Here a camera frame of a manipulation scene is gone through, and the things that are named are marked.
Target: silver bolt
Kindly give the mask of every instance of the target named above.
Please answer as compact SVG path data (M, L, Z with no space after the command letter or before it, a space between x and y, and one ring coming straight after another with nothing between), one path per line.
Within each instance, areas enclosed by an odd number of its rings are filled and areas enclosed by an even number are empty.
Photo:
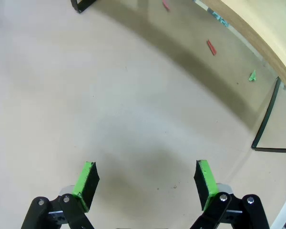
M222 202L225 202L228 199L226 194L222 194L219 198Z
M248 197L247 202L248 202L248 204L253 204L253 202L254 202L253 197Z
M43 200L43 199L39 200L38 204L39 204L40 206L43 205L43 204L44 204L44 200Z
M69 197L65 197L64 199L63 199L63 201L65 202L65 203L68 203L69 202Z

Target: brown object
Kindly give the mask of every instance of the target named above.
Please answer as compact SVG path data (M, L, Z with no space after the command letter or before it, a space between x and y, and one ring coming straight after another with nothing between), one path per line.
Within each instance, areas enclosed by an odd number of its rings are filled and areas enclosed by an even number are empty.
M286 1L202 0L238 30L286 85Z

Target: green tape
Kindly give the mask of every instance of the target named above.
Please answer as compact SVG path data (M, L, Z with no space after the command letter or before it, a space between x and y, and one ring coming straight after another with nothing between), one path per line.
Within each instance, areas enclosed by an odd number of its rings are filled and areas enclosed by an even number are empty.
M201 168L206 186L207 186L208 191L209 191L209 196L208 196L206 203L205 203L205 206L204 206L204 211L205 211L206 208L210 204L211 198L214 197L219 191L218 191L218 187L217 187L215 178L212 174L212 171L211 171L211 168L209 166L208 161L207 160L200 160L200 161L198 161L198 164Z
M84 199L82 198L82 192L85 188L85 185L86 185L86 182L87 182L87 178L90 174L90 170L93 166L93 162L86 162L85 165L84 165L84 168L82 169L82 173L76 183L76 185L74 186L74 189L73 189L73 192L72 192L72 195L76 198L79 198L80 199L80 202L85 210L85 212L88 212L89 211L89 208L87 207Z

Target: green object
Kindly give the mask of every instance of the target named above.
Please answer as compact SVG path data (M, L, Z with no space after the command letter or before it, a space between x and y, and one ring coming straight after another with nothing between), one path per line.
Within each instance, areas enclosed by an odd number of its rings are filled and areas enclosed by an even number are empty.
M250 77L249 77L249 81L251 82L251 81L255 81L256 80L256 72L255 72L255 70L252 72L252 74L250 75Z
M99 180L96 164L86 162L72 192L72 195L80 200L85 212L90 209Z
M219 192L207 160L197 161L194 179L202 209L205 211L211 203L212 198Z

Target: beige floor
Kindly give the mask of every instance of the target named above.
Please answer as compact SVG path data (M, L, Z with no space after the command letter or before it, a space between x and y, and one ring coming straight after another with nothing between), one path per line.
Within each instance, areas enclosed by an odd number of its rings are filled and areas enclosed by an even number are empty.
M199 6L169 4L100 0L79 15L68 0L0 0L1 229L20 228L32 199L55 198L85 161L101 177L96 229L189 228L197 159L238 197L259 195L273 222L286 154L250 145L276 76ZM286 126L284 91L278 101L271 123ZM280 145L266 132L262 144Z

